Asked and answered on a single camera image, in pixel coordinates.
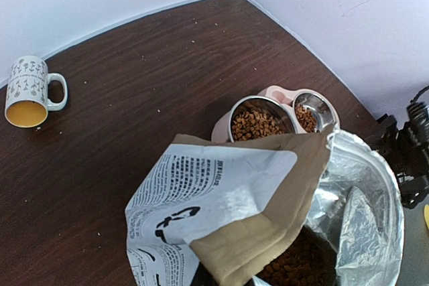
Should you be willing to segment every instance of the pink bowl holder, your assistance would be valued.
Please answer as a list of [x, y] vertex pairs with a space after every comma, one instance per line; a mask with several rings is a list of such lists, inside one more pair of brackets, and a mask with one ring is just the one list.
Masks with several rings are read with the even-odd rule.
[[[258, 93], [258, 95], [265, 96], [279, 102], [289, 112], [290, 118], [293, 124], [295, 125], [296, 132], [306, 133], [306, 131], [301, 127], [300, 123], [298, 122], [293, 108], [294, 99], [299, 94], [304, 92], [313, 93], [319, 96], [320, 98], [322, 98], [325, 101], [325, 103], [329, 106], [329, 109], [332, 111], [334, 120], [338, 124], [340, 123], [340, 119], [333, 105], [326, 99], [326, 97], [324, 97], [323, 95], [321, 95], [320, 93], [314, 90], [309, 90], [306, 88], [302, 88], [300, 90], [286, 90], [285, 88], [282, 88], [280, 86], [273, 85], [273, 86], [267, 87], [265, 90], [262, 90], [260, 93]], [[231, 111], [229, 111], [227, 114], [221, 117], [219, 121], [217, 121], [212, 132], [212, 142], [225, 143], [229, 141], [228, 127], [229, 127], [230, 114], [231, 114]]]

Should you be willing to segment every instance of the kibble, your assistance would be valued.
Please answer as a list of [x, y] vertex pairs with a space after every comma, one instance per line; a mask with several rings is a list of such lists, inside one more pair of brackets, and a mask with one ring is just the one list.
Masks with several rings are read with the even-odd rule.
[[307, 133], [316, 132], [317, 121], [310, 109], [298, 105], [295, 107], [295, 115], [301, 127], [306, 130]]
[[324, 286], [322, 251], [303, 232], [258, 274], [272, 286]]
[[259, 111], [245, 111], [233, 119], [232, 134], [234, 141], [248, 141], [284, 134], [271, 115]]

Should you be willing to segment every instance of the yellow object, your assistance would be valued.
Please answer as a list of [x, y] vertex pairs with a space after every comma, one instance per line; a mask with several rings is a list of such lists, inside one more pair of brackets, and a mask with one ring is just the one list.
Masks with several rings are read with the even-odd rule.
[[6, 111], [7, 120], [16, 127], [35, 127], [42, 124], [46, 117], [48, 117], [46, 108], [30, 100], [16, 102]]
[[429, 229], [429, 204], [424, 206], [424, 221], [426, 221], [426, 225]]

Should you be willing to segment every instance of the white mug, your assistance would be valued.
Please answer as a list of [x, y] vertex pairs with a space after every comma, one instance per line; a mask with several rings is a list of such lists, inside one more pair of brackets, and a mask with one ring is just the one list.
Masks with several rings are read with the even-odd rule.
[[[57, 80], [62, 84], [64, 98], [54, 103], [48, 98], [48, 85]], [[48, 111], [62, 110], [67, 103], [65, 78], [48, 74], [46, 63], [36, 56], [23, 56], [12, 65], [6, 94], [6, 119], [16, 127], [35, 127], [48, 117]]]

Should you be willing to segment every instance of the open bag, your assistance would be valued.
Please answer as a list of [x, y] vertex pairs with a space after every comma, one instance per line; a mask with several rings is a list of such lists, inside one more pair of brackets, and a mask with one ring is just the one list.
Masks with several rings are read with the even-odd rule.
[[268, 285], [254, 276], [304, 223], [336, 253], [339, 285], [394, 285], [402, 258], [392, 172], [333, 126], [224, 145], [178, 135], [125, 215], [127, 254], [144, 286], [211, 286], [196, 282], [200, 262], [220, 286]]

